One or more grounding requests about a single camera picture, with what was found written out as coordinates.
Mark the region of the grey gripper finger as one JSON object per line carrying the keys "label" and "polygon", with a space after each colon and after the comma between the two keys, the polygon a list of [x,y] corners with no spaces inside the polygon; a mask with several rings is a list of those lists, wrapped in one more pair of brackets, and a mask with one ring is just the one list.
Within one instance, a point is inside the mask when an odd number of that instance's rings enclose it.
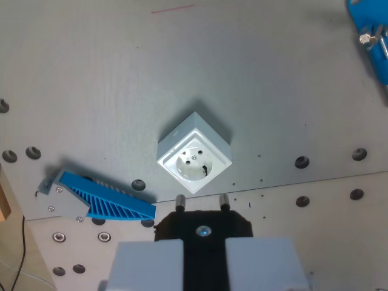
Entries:
{"label": "grey gripper finger", "polygon": [[183,290],[183,241],[119,243],[109,277],[100,282],[98,289]]}
{"label": "grey gripper finger", "polygon": [[288,238],[228,238],[230,290],[310,290],[296,248]]}

